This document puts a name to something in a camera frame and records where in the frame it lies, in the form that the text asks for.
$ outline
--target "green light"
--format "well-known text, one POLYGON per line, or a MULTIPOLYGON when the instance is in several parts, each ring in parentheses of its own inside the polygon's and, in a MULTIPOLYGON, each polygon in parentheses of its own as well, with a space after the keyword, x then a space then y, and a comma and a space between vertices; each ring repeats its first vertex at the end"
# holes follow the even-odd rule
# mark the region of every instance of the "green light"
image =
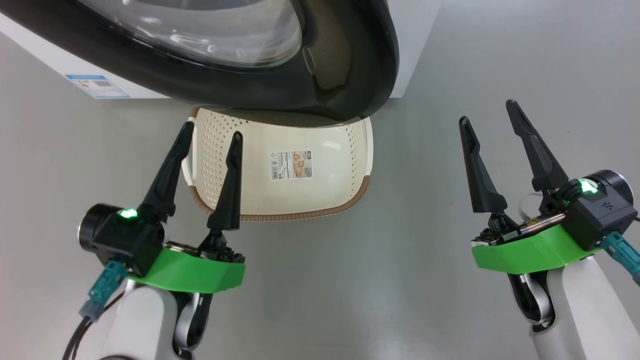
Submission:
POLYGON ((138 217, 138 212, 135 209, 124 209, 120 211, 120 216, 124 218, 138 217))
POLYGON ((596 193, 596 192, 598 192, 597 185, 594 182, 589 181, 588 179, 580 179, 580 185, 582 186, 582 192, 583 193, 586 193, 586 192, 596 193))

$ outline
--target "teal cable connector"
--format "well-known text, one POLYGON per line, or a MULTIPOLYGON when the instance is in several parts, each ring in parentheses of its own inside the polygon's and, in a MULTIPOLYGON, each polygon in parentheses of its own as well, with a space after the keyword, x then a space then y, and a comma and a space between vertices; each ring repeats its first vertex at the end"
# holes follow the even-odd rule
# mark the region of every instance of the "teal cable connector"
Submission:
POLYGON ((129 273, 123 264, 113 260, 109 261, 89 290, 89 300, 80 309, 80 315, 88 317, 92 322, 98 321, 104 312, 107 301, 127 278, 127 275, 129 273))
POLYGON ((619 232, 609 234, 600 244, 613 260, 624 266, 640 286, 640 253, 619 232))

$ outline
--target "green bracket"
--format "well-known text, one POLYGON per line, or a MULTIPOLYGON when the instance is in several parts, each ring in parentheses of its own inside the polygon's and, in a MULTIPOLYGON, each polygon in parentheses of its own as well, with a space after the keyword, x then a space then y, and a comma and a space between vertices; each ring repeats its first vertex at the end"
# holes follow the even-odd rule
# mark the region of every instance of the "green bracket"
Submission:
POLYGON ((245 265, 196 258, 163 249, 144 278, 129 276, 141 284, 169 291, 213 294, 242 284, 245 265))
POLYGON ((472 252, 479 268, 519 275, 561 268, 598 250, 583 251, 561 225, 556 225, 511 243, 475 246, 472 252))

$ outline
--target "laundry basket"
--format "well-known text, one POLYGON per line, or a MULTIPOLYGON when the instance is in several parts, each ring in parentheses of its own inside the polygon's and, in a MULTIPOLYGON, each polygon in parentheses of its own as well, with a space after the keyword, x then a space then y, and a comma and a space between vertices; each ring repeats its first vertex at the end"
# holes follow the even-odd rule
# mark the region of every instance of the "laundry basket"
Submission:
POLYGON ((191 151, 182 173, 196 203, 216 208, 232 135, 244 138, 241 220, 321 217, 349 209, 364 195, 373 163, 371 122, 321 129, 252 122, 196 108, 191 151))

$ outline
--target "gray floor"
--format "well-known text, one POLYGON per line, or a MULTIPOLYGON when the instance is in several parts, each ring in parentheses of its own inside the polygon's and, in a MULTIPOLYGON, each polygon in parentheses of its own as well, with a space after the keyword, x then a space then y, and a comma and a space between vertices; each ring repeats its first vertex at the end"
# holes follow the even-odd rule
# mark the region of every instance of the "gray floor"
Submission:
MULTIPOLYGON (((243 224, 242 287, 214 298, 200 359, 536 359, 502 274, 478 270, 456 121, 468 115, 496 187, 531 191, 504 101, 520 101, 564 169, 640 188, 640 38, 634 0, 446 0, 406 96, 372 119, 375 164, 346 213, 243 224)), ((0 338, 3 358, 59 358, 100 271, 76 241, 96 202, 135 206, 189 106, 94 101, 0 36, 0 338)), ((173 238, 205 215, 186 187, 173 238)), ((640 246, 640 226, 628 237, 640 246)), ((640 291, 599 256, 636 327, 640 291)), ((113 314, 87 335, 94 359, 113 314)))

